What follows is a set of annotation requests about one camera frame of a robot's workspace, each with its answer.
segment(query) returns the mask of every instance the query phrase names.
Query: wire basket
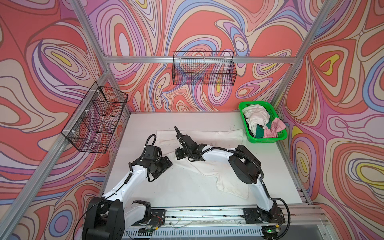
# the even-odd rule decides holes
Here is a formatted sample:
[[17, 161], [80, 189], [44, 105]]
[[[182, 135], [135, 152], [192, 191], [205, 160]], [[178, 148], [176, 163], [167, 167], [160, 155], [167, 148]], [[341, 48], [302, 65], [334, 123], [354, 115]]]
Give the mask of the wire basket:
[[237, 71], [232, 51], [174, 51], [174, 85], [233, 86]]
[[97, 87], [66, 136], [79, 152], [106, 153], [128, 95], [112, 87]]

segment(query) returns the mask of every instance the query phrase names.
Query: colorful patterned wall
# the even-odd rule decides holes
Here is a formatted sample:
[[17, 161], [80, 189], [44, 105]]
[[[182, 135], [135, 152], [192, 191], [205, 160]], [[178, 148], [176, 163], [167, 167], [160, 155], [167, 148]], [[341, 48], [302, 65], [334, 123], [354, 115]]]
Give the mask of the colorful patterned wall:
[[[236, 56], [295, 56], [321, 1], [127, 1], [85, 10], [106, 55], [172, 56], [232, 50]], [[273, 97], [288, 64], [237, 64], [234, 86], [174, 86], [171, 64], [115, 63], [131, 111], [232, 111]]]
[[76, 222], [100, 191], [127, 120], [123, 114], [105, 154], [78, 152], [68, 145], [10, 240], [72, 239]]
[[66, 2], [0, 1], [0, 217], [101, 69]]
[[279, 112], [285, 146], [340, 239], [384, 239], [384, 1], [341, 0]]
[[[0, 218], [101, 73], [67, 1], [0, 1]], [[126, 120], [106, 154], [68, 146], [11, 239], [70, 238]]]

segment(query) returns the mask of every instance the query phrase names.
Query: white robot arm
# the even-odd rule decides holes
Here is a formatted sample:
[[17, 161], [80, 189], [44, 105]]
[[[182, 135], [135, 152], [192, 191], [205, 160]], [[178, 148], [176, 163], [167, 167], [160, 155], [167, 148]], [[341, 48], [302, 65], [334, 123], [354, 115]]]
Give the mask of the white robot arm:
[[[282, 199], [273, 199], [269, 196], [263, 182], [264, 173], [260, 167], [261, 163], [245, 146], [239, 145], [236, 148], [224, 149], [207, 144], [197, 145], [188, 135], [181, 134], [177, 127], [175, 130], [181, 144], [181, 147], [175, 151], [177, 159], [187, 157], [191, 162], [229, 162], [237, 177], [250, 185], [251, 191], [257, 198], [257, 208], [244, 209], [242, 217], [247, 223], [276, 223], [276, 227], [278, 227], [279, 224], [285, 222], [281, 208], [277, 207], [276, 203], [276, 200], [282, 201], [288, 212], [288, 223], [284, 232], [277, 238], [273, 236], [273, 239], [279, 239], [286, 233], [290, 223], [288, 206]], [[128, 203], [129, 198], [140, 183], [145, 179], [150, 181], [150, 174], [153, 177], [150, 181], [152, 182], [172, 166], [168, 157], [162, 157], [161, 149], [153, 146], [155, 140], [152, 145], [148, 145], [149, 139], [153, 136], [156, 140], [156, 135], [149, 136], [143, 153], [132, 164], [129, 163], [129, 172], [124, 178], [103, 197], [94, 197], [90, 201], [86, 212], [82, 240], [121, 239], [126, 227], [136, 222], [140, 225], [152, 225], [153, 216], [158, 218], [158, 222], [156, 227], [149, 229], [149, 231], [157, 229], [164, 223], [160, 217], [151, 214], [150, 203], [139, 200], [131, 204]]]
[[[177, 159], [188, 158], [189, 161], [219, 161], [229, 162], [236, 176], [244, 183], [250, 185], [250, 189], [257, 199], [257, 208], [243, 209], [246, 223], [276, 223], [274, 227], [263, 227], [264, 236], [271, 239], [280, 239], [288, 231], [290, 225], [290, 212], [287, 204], [281, 198], [271, 198], [263, 182], [264, 173], [261, 169], [261, 162], [243, 145], [236, 148], [225, 149], [222, 147], [212, 147], [207, 144], [197, 145], [190, 136], [183, 135], [175, 127], [177, 139], [181, 145], [175, 153]], [[285, 222], [281, 208], [277, 207], [276, 201], [281, 201], [288, 213], [287, 227], [284, 232], [277, 236], [276, 229], [279, 224]]]
[[[151, 137], [155, 137], [152, 145], [148, 145]], [[156, 135], [147, 139], [144, 150], [139, 158], [129, 163], [129, 172], [111, 191], [101, 198], [94, 197], [88, 204], [87, 215], [82, 232], [82, 240], [115, 240], [121, 239], [126, 226], [138, 222], [140, 225], [151, 224], [153, 219], [151, 204], [136, 200], [128, 203], [135, 189], [149, 180], [151, 174], [154, 181], [163, 172], [172, 166], [168, 157], [162, 157], [161, 149], [154, 146]], [[153, 231], [164, 221], [155, 216], [157, 220], [154, 229], [143, 228], [143, 231]]]

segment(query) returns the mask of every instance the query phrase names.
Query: white towel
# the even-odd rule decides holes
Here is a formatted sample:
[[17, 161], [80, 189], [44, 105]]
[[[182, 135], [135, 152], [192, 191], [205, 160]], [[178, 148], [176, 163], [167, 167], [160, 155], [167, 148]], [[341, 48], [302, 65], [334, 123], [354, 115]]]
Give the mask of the white towel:
[[[189, 135], [197, 144], [206, 143], [214, 147], [223, 148], [237, 147], [247, 138], [242, 129], [227, 132], [180, 132], [184, 135]], [[248, 199], [248, 184], [243, 183], [237, 178], [229, 162], [190, 162], [187, 158], [177, 160], [175, 149], [180, 146], [176, 138], [176, 131], [158, 130], [156, 135], [155, 145], [161, 148], [163, 156], [167, 155], [173, 164], [207, 177], [216, 177], [216, 188], [218, 190]]]
[[247, 118], [246, 121], [254, 136], [256, 135], [257, 125], [265, 129], [266, 124], [269, 122], [269, 113], [265, 107], [259, 104], [244, 108], [243, 114]]

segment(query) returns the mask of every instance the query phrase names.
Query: laundry basket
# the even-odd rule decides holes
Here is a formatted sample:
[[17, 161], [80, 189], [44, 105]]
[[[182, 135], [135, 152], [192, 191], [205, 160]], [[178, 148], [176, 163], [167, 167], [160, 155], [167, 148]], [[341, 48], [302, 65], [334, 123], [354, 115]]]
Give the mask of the laundry basket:
[[248, 107], [248, 106], [255, 105], [255, 104], [259, 104], [259, 105], [265, 107], [265, 109], [269, 113], [269, 120], [271, 122], [275, 118], [278, 118], [278, 115], [277, 115], [275, 109], [268, 102], [264, 102], [264, 101], [241, 102], [239, 104], [239, 110], [240, 110], [241, 118], [243, 119], [243, 122], [244, 122], [245, 131], [247, 132], [248, 141], [250, 141], [251, 143], [265, 143], [265, 142], [276, 142], [276, 141], [279, 141], [279, 140], [286, 139], [286, 137], [287, 137], [287, 130], [285, 130], [285, 129], [283, 131], [280, 131], [280, 132], [277, 133], [277, 138], [255, 138], [255, 137], [252, 137], [252, 135], [249, 133], [249, 129], [248, 129], [247, 123], [245, 121], [245, 117], [244, 117], [244, 114], [243, 114], [243, 109]]

